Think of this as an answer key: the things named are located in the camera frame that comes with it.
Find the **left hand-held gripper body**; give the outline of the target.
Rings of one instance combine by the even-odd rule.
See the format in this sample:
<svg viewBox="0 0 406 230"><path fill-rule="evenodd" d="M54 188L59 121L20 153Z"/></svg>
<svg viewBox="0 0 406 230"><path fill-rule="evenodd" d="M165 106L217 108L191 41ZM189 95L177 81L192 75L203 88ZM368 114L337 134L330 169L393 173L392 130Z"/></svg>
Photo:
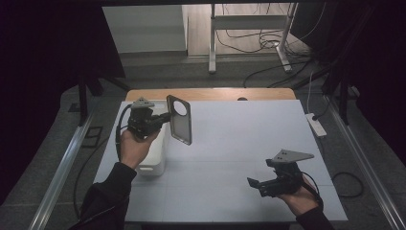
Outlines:
<svg viewBox="0 0 406 230"><path fill-rule="evenodd" d="M143 97L135 101L130 107L128 129L139 139L146 139L162 127L159 116L153 115L153 107L154 103Z"/></svg>

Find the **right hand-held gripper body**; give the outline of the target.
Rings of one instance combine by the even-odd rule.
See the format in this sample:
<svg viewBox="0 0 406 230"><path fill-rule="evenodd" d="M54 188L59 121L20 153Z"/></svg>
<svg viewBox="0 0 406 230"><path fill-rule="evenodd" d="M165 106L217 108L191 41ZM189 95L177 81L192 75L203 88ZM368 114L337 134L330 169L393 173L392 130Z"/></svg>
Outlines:
<svg viewBox="0 0 406 230"><path fill-rule="evenodd" d="M267 188L272 197L294 194L304 183L303 173L298 162L311 159L314 155L295 150L281 149L272 159L266 159L268 167L273 168L276 178L259 183L259 188Z"/></svg>

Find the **white plastic storage bin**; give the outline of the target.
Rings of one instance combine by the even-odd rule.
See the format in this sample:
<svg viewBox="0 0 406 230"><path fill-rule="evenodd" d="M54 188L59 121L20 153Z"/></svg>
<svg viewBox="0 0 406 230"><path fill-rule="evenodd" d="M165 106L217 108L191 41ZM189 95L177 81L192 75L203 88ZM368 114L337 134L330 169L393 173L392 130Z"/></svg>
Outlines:
<svg viewBox="0 0 406 230"><path fill-rule="evenodd" d="M142 176L160 176L166 167L166 134L167 124L163 124L157 138L152 142L147 157L136 168Z"/></svg>

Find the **person's right hand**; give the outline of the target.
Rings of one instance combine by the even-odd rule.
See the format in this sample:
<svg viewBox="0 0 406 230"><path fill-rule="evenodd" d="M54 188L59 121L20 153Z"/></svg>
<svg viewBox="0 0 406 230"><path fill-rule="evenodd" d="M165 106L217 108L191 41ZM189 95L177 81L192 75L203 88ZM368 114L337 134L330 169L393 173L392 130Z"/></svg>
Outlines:
<svg viewBox="0 0 406 230"><path fill-rule="evenodd" d="M278 195L278 198L287 205L296 217L319 206L313 193L304 186L294 194Z"/></svg>

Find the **person's left hand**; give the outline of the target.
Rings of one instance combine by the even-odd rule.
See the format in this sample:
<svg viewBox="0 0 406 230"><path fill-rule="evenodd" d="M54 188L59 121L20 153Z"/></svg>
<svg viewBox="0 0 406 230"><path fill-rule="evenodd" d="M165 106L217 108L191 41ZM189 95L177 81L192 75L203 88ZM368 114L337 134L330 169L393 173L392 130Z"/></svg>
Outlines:
<svg viewBox="0 0 406 230"><path fill-rule="evenodd" d="M159 135L159 131L150 134L146 139L136 139L129 130L121 136L120 162L135 170L142 163L149 152L152 142Z"/></svg>

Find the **white board sheet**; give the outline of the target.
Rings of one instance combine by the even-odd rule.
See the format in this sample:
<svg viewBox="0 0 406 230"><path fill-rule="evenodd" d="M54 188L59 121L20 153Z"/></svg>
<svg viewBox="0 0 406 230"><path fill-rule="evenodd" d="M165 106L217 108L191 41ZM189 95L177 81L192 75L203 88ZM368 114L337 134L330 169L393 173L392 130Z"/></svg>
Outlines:
<svg viewBox="0 0 406 230"><path fill-rule="evenodd" d="M152 146L166 156L162 174L137 175L126 221L149 223L289 222L277 198L263 197L249 179L266 181L266 164L280 150L309 154L302 171L316 181L330 220L346 219L323 157L297 100L194 102L192 143L161 130Z"/></svg>

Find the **white power strip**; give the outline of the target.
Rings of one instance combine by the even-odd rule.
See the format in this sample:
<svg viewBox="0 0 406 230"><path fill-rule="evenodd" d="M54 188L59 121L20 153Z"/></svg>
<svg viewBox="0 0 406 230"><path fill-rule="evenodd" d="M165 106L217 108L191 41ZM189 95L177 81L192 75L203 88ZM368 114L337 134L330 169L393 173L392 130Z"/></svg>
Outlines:
<svg viewBox="0 0 406 230"><path fill-rule="evenodd" d="M319 122L317 116L313 113L307 113L305 115L311 129L313 130L314 134L317 137L325 137L327 135L327 132Z"/></svg>

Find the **black stand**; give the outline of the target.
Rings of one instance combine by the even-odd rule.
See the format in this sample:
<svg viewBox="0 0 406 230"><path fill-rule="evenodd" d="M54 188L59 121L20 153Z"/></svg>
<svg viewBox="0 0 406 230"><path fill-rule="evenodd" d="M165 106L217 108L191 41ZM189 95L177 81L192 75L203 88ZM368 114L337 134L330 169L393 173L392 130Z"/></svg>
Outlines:
<svg viewBox="0 0 406 230"><path fill-rule="evenodd" d="M350 50L359 34L358 23L361 19L362 15L356 12L345 30L340 34L340 41L343 44L340 47L337 46L340 51L336 59L329 66L329 75L322 86L322 91L329 96L333 96L335 90L338 89L338 115L345 125L349 123L347 115L349 98L348 63Z"/></svg>
<svg viewBox="0 0 406 230"><path fill-rule="evenodd" d="M109 76L106 76L103 73L98 73L97 76L85 76L85 75L79 75L79 114L80 114L80 119L79 119L79 126L82 127L85 124L85 121L90 115L90 112L88 111L88 106L87 106L87 90L90 90L90 93L93 96L99 97L103 93L103 88L101 84L101 79L106 80L113 85L118 86L121 88L124 92L128 92L131 87L124 82L117 80L116 78L112 78Z"/></svg>

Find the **white cabinet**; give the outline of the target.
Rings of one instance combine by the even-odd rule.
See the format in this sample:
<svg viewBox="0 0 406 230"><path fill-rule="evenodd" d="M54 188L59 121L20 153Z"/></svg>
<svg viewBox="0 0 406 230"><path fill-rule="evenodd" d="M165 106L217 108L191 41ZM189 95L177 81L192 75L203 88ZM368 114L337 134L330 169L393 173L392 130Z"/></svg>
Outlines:
<svg viewBox="0 0 406 230"><path fill-rule="evenodd" d="M185 51L180 5L103 7L119 53Z"/></svg>

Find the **dark curtain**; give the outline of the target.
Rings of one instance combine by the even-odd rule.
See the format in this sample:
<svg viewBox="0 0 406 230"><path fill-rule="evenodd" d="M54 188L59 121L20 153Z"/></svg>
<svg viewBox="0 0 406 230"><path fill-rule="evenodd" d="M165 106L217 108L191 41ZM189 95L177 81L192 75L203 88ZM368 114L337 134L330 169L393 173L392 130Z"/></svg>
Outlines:
<svg viewBox="0 0 406 230"><path fill-rule="evenodd" d="M122 78L102 6L68 0L0 0L0 205L34 158L60 107L84 77Z"/></svg>
<svg viewBox="0 0 406 230"><path fill-rule="evenodd" d="M406 0L306 0L291 33L321 62L333 62L365 6L373 11L344 58L357 106L406 166Z"/></svg>

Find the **aluminium rail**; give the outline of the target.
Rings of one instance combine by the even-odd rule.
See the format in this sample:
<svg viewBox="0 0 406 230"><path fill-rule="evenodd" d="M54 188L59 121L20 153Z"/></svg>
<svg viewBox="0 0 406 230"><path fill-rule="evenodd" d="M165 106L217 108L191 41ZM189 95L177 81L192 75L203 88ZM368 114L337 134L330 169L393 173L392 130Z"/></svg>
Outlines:
<svg viewBox="0 0 406 230"><path fill-rule="evenodd" d="M88 117L80 123L76 128L75 133L64 152L62 159L56 169L53 179L42 198L36 213L29 225L28 230L44 230L48 220L55 208L57 198L59 197L62 188L66 182L69 171L71 170L76 156L79 152L81 143L85 134L90 127L94 114L90 113Z"/></svg>
<svg viewBox="0 0 406 230"><path fill-rule="evenodd" d="M355 159L355 162L360 167L360 170L367 183L369 184L372 193L374 194L380 209L385 215L393 230L406 230L406 220L404 220L395 206L395 202L391 198L388 190L385 188L382 181L378 178L372 164L367 158L366 153L356 139L352 129L346 125L338 113L338 107L334 101L328 96L324 96L324 100L328 105L328 111L332 114L335 123L339 127L342 135L350 147L350 151Z"/></svg>

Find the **white metal desk frame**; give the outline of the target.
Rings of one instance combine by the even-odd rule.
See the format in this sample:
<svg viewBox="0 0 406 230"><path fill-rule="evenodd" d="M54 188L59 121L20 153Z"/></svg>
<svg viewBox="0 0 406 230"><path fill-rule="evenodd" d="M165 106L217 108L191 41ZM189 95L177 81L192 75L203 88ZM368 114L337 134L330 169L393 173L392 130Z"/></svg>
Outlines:
<svg viewBox="0 0 406 230"><path fill-rule="evenodd" d="M297 4L291 3L286 15L216 15L215 4L211 4L209 73L214 74L216 72L214 37L217 31L226 30L281 30L282 39L277 44L275 50L279 56L284 72L291 72L292 67L287 59L284 45L291 28L296 8Z"/></svg>

